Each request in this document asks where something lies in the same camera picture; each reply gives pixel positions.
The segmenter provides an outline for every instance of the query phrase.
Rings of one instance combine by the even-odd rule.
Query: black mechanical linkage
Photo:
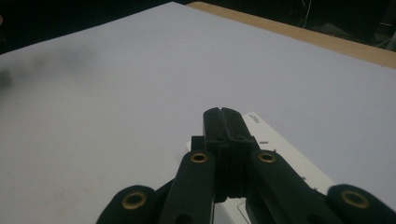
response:
[[[311,189],[279,154],[260,150],[242,116],[228,108],[204,113],[204,134],[191,138],[175,179],[156,191],[120,191],[97,223],[210,224],[214,203],[242,197],[252,224],[396,223],[396,213],[363,189]]]

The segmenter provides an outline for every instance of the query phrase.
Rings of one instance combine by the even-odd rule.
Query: white table surface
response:
[[[215,106],[396,209],[394,69],[171,3],[1,55],[0,80],[0,223],[93,223],[160,187]]]

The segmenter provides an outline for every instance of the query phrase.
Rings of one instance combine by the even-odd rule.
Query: brass ring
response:
[[[276,157],[273,154],[263,152],[259,154],[259,160],[270,163],[276,161]]]
[[[125,209],[133,210],[145,204],[146,201],[147,201],[147,196],[144,192],[135,191],[123,198],[122,206]]]
[[[343,198],[344,202],[358,207],[358,208],[368,208],[370,207],[369,201],[361,195],[360,193],[352,190],[344,190],[341,192],[341,197]]]
[[[193,162],[202,163],[202,162],[206,162],[207,160],[209,160],[209,157],[205,153],[197,152],[197,153],[192,154],[190,159]]]

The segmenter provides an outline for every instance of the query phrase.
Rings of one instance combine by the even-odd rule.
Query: wooden surface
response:
[[[246,13],[230,10],[224,7],[209,5],[203,2],[194,2],[188,4],[188,6],[228,18],[230,20],[240,21],[245,24],[269,30],[277,34],[286,35],[294,39],[359,58],[367,62],[396,68],[396,52],[374,48],[330,35],[316,33],[295,26],[287,25],[285,23],[270,21],[264,18],[248,15]]]

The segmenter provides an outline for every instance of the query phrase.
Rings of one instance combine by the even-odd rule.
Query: brass insert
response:
[[[147,196],[142,191],[135,191],[124,197],[122,206],[125,209],[133,210],[146,203]]]
[[[358,208],[368,208],[370,207],[369,201],[361,195],[360,193],[352,190],[344,190],[341,192],[341,197],[344,202]]]
[[[193,162],[202,163],[206,162],[207,160],[209,160],[209,157],[202,152],[197,152],[191,155],[191,161]]]
[[[276,157],[268,152],[263,152],[259,154],[259,160],[263,162],[274,162]]]

